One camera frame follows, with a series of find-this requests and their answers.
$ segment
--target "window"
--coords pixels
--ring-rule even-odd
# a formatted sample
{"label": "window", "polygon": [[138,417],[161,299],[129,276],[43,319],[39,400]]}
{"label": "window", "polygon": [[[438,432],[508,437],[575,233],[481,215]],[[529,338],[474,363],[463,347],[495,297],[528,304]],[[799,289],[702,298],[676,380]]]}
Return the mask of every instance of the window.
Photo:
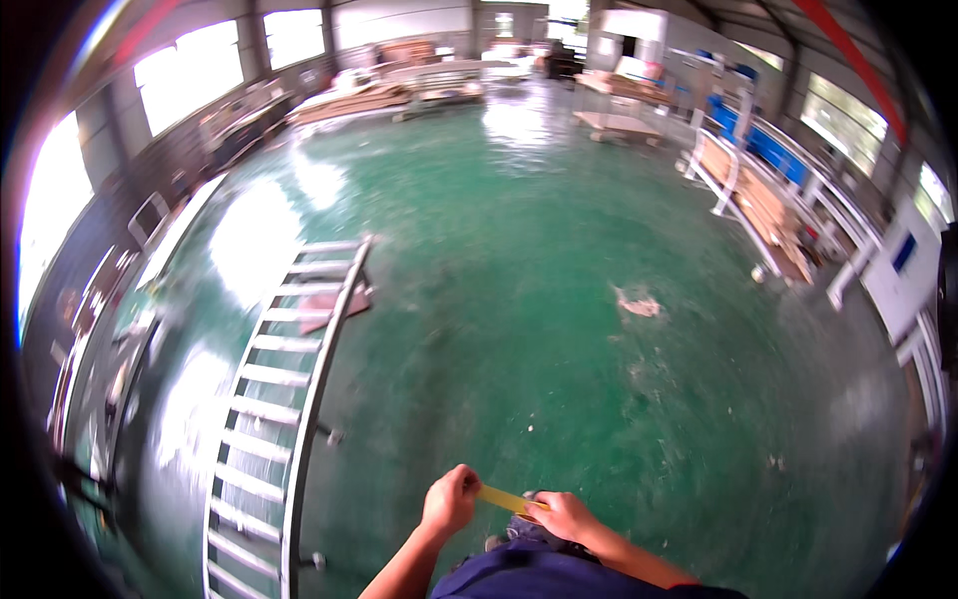
{"label": "window", "polygon": [[513,14],[511,12],[497,12],[495,14],[495,36],[513,36]]}
{"label": "window", "polygon": [[155,136],[242,83],[236,21],[182,35],[133,67]]}
{"label": "window", "polygon": [[881,115],[834,83],[811,74],[802,122],[848,156],[868,176],[888,124]]}
{"label": "window", "polygon": [[93,197],[78,133],[77,113],[71,112],[47,136],[34,165],[20,233],[17,318],[21,338],[43,272]]}
{"label": "window", "polygon": [[[915,192],[915,205],[925,219],[932,226],[955,220],[951,196],[942,184],[942,180],[926,162],[922,163],[922,176],[919,181],[918,191]],[[938,219],[943,219],[944,222],[939,223]]]}
{"label": "window", "polygon": [[740,41],[737,41],[735,43],[739,44],[745,50],[751,52],[755,56],[761,58],[762,60],[764,60],[765,62],[767,62],[768,64],[772,65],[773,67],[775,67],[776,69],[780,71],[782,70],[782,67],[785,65],[785,60],[780,56],[774,55],[770,52],[766,52],[765,50],[759,50],[758,48],[749,46],[748,44],[743,44]]}
{"label": "window", "polygon": [[282,69],[293,62],[318,57],[326,51],[323,45],[323,12],[271,12],[262,18],[266,29],[269,64]]}

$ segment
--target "metal rack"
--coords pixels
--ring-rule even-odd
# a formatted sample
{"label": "metal rack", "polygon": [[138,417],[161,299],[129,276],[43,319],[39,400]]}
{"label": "metal rack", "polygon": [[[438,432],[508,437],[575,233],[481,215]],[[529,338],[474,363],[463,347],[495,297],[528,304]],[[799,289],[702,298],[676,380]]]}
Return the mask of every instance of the metal rack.
{"label": "metal rack", "polygon": [[[372,240],[362,242],[324,242],[301,246],[282,284],[264,303],[259,322],[246,346],[230,393],[230,406],[222,430],[217,461],[210,476],[203,524],[203,588],[207,599],[239,596],[267,599],[267,587],[278,591],[282,599],[297,594],[298,569],[304,564],[299,556],[300,525],[309,455],[317,432],[328,443],[342,434],[321,424],[317,416],[329,378],[332,356],[342,332],[354,293],[360,286],[369,291],[364,266]],[[349,260],[330,260],[330,254],[354,252]],[[281,308],[285,298],[316,293],[337,293],[332,310]],[[322,338],[275,334],[277,323],[294,323],[327,317],[329,324]],[[311,372],[286,370],[258,362],[267,353],[316,355]],[[258,381],[292,388],[305,388],[302,409],[247,397],[247,385]],[[292,448],[255,437],[237,427],[240,415],[294,427]],[[227,464],[231,451],[258,456],[284,468],[284,486],[274,485],[258,476]],[[224,486],[229,485],[282,507],[282,525],[245,513],[229,502]],[[313,554],[317,568],[325,563],[321,554]]]}

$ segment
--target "blue machine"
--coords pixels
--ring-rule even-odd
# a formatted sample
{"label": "blue machine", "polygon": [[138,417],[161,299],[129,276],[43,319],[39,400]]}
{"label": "blue machine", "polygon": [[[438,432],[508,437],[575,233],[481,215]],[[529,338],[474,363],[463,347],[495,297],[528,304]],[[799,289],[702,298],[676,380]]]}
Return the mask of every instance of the blue machine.
{"label": "blue machine", "polygon": [[[735,137],[732,132],[735,130],[735,123],[739,119],[739,114],[723,104],[721,96],[718,94],[709,96],[708,104],[710,107],[709,116],[721,125],[721,131],[719,132],[721,136],[735,144]],[[802,163],[798,156],[786,150],[782,144],[758,127],[752,127],[745,135],[745,149],[761,156],[765,162],[782,171],[789,181],[803,186],[809,179],[809,168]]]}

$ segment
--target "shoe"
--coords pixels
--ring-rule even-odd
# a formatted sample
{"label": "shoe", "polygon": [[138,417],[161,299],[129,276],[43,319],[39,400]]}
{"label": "shoe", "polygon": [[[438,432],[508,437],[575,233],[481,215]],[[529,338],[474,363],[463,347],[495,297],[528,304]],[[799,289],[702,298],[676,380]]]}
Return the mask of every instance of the shoe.
{"label": "shoe", "polygon": [[496,547],[498,547],[499,545],[505,544],[507,542],[509,541],[502,535],[492,535],[491,537],[486,539],[485,549],[487,552],[489,552],[495,549]]}

